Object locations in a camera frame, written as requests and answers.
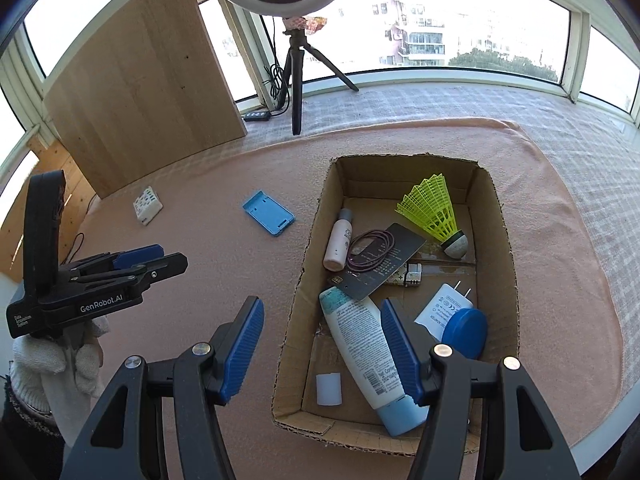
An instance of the black cardboard tag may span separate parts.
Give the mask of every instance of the black cardboard tag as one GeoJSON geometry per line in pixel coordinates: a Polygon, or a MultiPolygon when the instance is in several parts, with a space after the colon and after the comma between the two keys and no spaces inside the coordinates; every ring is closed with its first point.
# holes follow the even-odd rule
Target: black cardboard tag
{"type": "MultiPolygon", "coordinates": [[[[400,224],[391,224],[386,230],[394,236],[396,243],[379,266],[369,272],[353,272],[345,268],[333,274],[329,278],[329,283],[354,300],[363,300],[385,283],[386,279],[404,265],[426,241],[426,238],[409,231],[400,224]]],[[[354,260],[357,261],[359,256],[369,260],[381,254],[383,247],[384,242],[375,238],[362,252],[354,256],[354,260]]]]}

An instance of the blue phone case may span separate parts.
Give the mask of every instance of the blue phone case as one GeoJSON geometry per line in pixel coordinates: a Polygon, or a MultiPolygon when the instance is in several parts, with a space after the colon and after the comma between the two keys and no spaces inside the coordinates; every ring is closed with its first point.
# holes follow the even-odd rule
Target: blue phone case
{"type": "Polygon", "coordinates": [[[242,204],[242,209],[273,236],[278,236],[296,217],[262,190],[242,204]]]}

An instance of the tree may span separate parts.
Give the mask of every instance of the tree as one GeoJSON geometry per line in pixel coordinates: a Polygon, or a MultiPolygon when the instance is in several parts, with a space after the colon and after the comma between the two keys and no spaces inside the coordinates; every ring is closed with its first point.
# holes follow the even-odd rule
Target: tree
{"type": "Polygon", "coordinates": [[[522,56],[514,56],[513,59],[509,60],[499,52],[479,50],[477,48],[474,48],[471,52],[453,57],[449,60],[449,66],[497,70],[498,72],[511,72],[537,77],[554,83],[558,81],[558,74],[548,65],[534,65],[528,57],[522,56]]]}

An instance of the tripod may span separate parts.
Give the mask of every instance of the tripod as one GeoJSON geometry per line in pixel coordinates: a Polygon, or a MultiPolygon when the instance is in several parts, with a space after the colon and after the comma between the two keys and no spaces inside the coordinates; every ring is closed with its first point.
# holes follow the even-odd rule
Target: tripod
{"type": "Polygon", "coordinates": [[[292,30],[286,30],[284,34],[290,36],[289,38],[289,51],[287,52],[287,61],[284,65],[282,73],[282,87],[280,88],[280,95],[278,96],[278,103],[276,110],[282,110],[287,100],[289,93],[289,79],[293,76],[292,82],[292,105],[291,109],[291,130],[294,135],[299,135],[302,129],[302,64],[305,60],[305,50],[314,56],[318,61],[321,61],[327,68],[329,68],[340,80],[347,85],[354,92],[358,91],[358,87],[351,82],[351,80],[345,76],[337,66],[329,61],[322,52],[312,47],[306,40],[305,30],[303,28],[295,28],[292,30]]]}

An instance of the wooden board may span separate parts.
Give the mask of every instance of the wooden board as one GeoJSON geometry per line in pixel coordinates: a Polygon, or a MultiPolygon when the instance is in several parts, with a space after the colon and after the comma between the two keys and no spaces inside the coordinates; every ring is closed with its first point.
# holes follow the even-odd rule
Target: wooden board
{"type": "MultiPolygon", "coordinates": [[[[62,262],[73,244],[95,191],[62,144],[56,141],[47,149],[43,149],[36,142],[30,147],[39,159],[31,171],[30,177],[53,170],[62,169],[65,172],[66,205],[60,222],[58,243],[58,261],[62,262]]],[[[24,208],[28,186],[29,179],[22,185],[20,193],[18,193],[0,228],[0,272],[4,272],[14,282],[19,282],[22,279],[22,234],[24,232],[24,208]]]]}
{"type": "Polygon", "coordinates": [[[129,0],[44,102],[100,197],[246,134],[196,0],[129,0]]]}

